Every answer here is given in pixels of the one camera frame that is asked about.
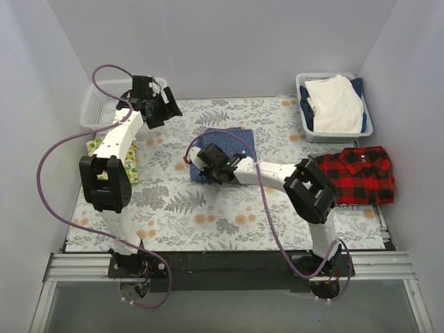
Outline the blue checkered long sleeve shirt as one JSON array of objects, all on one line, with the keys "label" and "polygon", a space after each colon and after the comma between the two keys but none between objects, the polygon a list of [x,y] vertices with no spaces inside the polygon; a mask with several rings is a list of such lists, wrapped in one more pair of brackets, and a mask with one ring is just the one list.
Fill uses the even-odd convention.
[{"label": "blue checkered long sleeve shirt", "polygon": [[255,140],[251,129],[229,128],[216,129],[208,128],[207,135],[200,135],[193,143],[193,146],[205,148],[208,144],[217,145],[228,157],[236,153],[243,153],[252,156],[255,152]]}]

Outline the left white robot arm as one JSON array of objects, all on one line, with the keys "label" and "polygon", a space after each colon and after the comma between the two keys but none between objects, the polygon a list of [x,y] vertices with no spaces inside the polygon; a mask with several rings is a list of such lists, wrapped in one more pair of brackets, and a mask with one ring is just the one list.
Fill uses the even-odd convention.
[{"label": "left white robot arm", "polygon": [[80,178],[85,200],[100,212],[110,234],[116,236],[109,250],[119,271],[134,278],[148,269],[146,256],[138,248],[141,239],[134,231],[127,206],[132,185],[124,162],[137,132],[153,129],[182,113],[164,79],[133,76],[132,87],[118,100],[114,128],[110,129],[92,156],[80,159]]}]

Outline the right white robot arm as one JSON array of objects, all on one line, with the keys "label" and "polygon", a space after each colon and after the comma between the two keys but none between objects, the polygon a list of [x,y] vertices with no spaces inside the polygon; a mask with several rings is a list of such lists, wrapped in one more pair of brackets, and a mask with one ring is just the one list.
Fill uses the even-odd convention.
[{"label": "right white robot arm", "polygon": [[336,187],[313,160],[305,158],[297,164],[257,162],[243,153],[228,157],[215,144],[194,146],[187,158],[202,175],[218,184],[258,185],[285,193],[298,216],[308,223],[312,240],[311,257],[291,260],[295,274],[327,276],[337,270],[341,245],[334,227]]}]

